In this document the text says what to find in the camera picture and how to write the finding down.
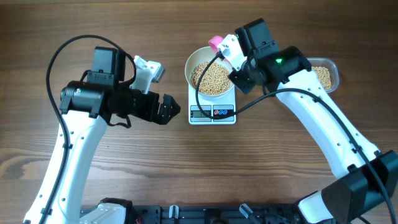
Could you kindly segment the pink plastic scoop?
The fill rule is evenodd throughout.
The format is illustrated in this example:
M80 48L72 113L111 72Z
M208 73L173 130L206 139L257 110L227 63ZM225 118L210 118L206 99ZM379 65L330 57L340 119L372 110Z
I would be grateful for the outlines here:
M222 61L229 63L228 57L231 55L230 45L233 42L233 39L234 37L231 34L228 34L226 37L216 35L208 41L208 44L212 51L214 51L216 55L220 56Z

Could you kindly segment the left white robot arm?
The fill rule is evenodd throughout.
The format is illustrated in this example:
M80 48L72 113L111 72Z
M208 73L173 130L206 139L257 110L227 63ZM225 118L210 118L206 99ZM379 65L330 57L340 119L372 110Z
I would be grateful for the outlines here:
M114 48L96 47L91 69L71 81L60 94L58 138L44 180L24 223L79 223L80 204L96 148L116 115L165 125L179 114L170 95L149 87L164 67Z

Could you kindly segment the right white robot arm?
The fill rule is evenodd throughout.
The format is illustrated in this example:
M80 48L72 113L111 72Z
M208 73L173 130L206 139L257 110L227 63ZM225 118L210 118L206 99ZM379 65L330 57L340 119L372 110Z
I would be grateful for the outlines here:
M237 28L226 47L236 87L249 93L259 85L278 98L314 138L335 176L332 184L299 202L306 222L349 223L380 203L392 210L396 152L381 152L350 123L298 48L278 48L263 19Z

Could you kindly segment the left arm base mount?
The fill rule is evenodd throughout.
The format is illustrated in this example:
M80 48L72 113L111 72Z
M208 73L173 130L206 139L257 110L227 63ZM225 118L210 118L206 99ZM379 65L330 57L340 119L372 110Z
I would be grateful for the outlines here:
M98 206L80 218L84 224L136 224L139 218L132 202L120 198L104 198Z

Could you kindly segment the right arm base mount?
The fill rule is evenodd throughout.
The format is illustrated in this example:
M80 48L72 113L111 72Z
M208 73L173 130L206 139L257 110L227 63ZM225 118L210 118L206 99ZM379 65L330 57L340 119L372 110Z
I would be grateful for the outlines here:
M298 209L307 223L320 223L333 219L332 214L322 199L320 191L316 191L300 199L298 201Z

